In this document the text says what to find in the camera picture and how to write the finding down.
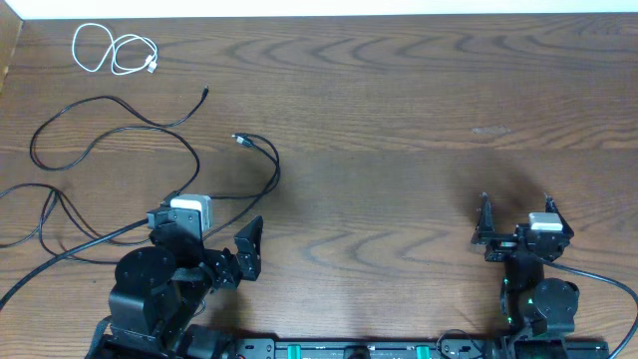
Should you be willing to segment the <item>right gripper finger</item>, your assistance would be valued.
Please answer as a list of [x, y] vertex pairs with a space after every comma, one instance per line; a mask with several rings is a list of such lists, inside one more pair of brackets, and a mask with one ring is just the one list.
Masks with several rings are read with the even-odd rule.
[[562, 214], [560, 213], [553, 197], [549, 194], [545, 194], [545, 212], [546, 213], [553, 213], [555, 214], [558, 218], [560, 223], [562, 224], [563, 227], [568, 227], [568, 224], [566, 222], [566, 220], [564, 219], [564, 217], [562, 216]]
[[487, 245], [495, 239], [495, 226], [493, 223], [492, 206], [488, 194], [483, 192], [480, 195], [481, 206], [479, 208], [479, 219], [476, 225], [471, 244]]

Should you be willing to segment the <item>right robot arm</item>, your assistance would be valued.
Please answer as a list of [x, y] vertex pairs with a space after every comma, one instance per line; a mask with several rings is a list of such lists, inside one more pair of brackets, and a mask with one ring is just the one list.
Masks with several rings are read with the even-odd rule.
[[504, 266], [499, 305], [508, 322], [508, 331], [493, 339], [486, 355], [565, 358], [565, 335], [575, 330], [579, 289], [572, 282], [547, 277], [544, 267], [563, 254], [574, 235], [572, 228], [548, 196], [545, 210], [530, 213], [528, 222], [512, 233], [499, 233], [488, 195], [480, 197], [472, 243], [485, 248], [485, 261]]

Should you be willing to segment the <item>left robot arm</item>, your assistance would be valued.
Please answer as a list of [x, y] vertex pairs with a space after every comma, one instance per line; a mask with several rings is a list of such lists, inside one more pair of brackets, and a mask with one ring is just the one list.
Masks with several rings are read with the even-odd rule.
[[196, 209], [160, 207], [148, 220], [152, 243], [117, 264], [111, 313], [96, 327], [89, 357], [237, 357], [231, 335], [191, 320], [207, 294], [258, 278], [262, 217], [235, 235], [235, 253], [204, 247], [203, 215]]

